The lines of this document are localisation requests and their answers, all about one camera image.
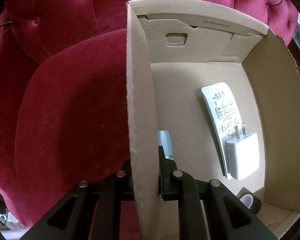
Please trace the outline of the large white charger plug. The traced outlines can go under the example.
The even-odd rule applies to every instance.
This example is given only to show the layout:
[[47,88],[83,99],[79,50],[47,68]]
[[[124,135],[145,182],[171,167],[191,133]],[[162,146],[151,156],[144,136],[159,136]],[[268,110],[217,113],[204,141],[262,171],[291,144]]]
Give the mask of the large white charger plug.
[[256,132],[248,132],[245,123],[235,126],[235,135],[225,141],[230,175],[243,180],[260,166],[259,144]]

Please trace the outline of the white and teal tube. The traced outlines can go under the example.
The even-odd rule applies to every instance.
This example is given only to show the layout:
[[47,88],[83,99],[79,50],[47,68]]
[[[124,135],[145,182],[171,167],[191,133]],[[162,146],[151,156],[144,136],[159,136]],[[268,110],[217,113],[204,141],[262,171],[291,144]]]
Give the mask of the white and teal tube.
[[158,131],[158,145],[163,147],[166,159],[174,160],[171,137],[168,130]]

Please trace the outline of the white remote control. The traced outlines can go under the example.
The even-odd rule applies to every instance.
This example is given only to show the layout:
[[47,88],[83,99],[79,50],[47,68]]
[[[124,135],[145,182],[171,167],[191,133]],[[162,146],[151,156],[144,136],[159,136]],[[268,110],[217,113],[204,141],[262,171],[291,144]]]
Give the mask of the white remote control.
[[232,179],[225,141],[235,135],[235,126],[242,121],[230,87],[219,82],[200,89],[218,140],[225,177]]

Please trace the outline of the cardboard box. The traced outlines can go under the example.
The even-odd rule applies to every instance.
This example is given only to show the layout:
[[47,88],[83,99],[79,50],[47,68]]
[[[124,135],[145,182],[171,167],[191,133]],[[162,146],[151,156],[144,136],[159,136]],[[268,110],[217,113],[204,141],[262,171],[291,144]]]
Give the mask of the cardboard box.
[[[178,167],[262,200],[259,219],[281,238],[300,217],[300,74],[282,38],[259,20],[199,0],[127,3],[127,105],[142,239],[177,239],[177,204],[159,199],[157,132],[170,133]],[[201,88],[226,83],[260,166],[230,178]]]

